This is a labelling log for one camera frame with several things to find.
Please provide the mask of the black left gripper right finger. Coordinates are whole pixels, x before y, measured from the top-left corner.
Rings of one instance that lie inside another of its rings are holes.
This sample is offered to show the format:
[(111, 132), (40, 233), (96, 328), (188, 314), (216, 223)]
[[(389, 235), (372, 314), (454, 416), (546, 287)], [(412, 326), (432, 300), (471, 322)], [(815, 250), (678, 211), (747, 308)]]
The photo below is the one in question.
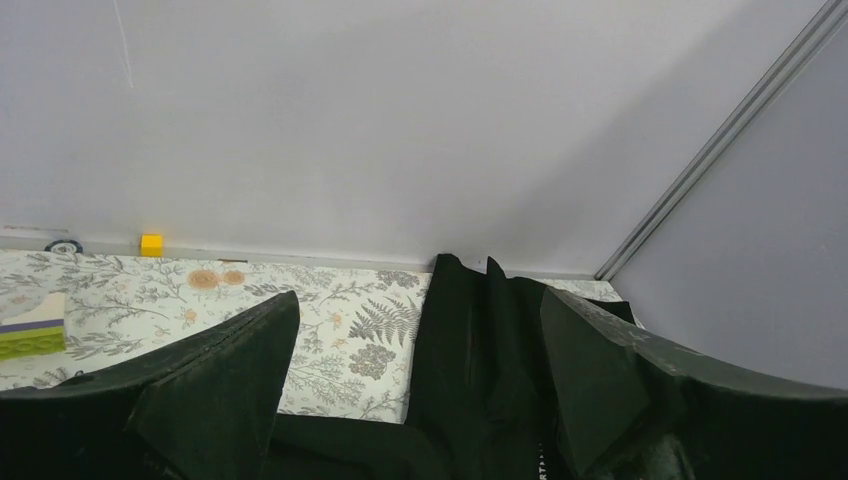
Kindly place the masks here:
[(549, 289), (557, 446), (581, 479), (843, 479), (847, 393), (752, 371)]

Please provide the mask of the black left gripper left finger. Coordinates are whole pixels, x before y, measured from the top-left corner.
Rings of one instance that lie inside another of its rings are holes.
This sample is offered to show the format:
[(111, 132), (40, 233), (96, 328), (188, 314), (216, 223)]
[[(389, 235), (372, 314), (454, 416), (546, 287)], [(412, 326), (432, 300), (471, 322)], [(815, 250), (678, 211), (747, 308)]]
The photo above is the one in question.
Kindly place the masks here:
[(299, 331), (295, 293), (54, 387), (1, 394), (5, 479), (255, 479)]

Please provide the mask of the black zip-up jacket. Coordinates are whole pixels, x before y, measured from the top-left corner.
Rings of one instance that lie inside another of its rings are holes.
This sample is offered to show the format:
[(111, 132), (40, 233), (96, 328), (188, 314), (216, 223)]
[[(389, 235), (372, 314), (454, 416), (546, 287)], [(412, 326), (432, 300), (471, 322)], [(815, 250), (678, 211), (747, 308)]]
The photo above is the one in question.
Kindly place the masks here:
[(571, 473), (539, 325), (542, 283), (435, 263), (400, 424), (280, 414), (265, 479), (537, 479)]

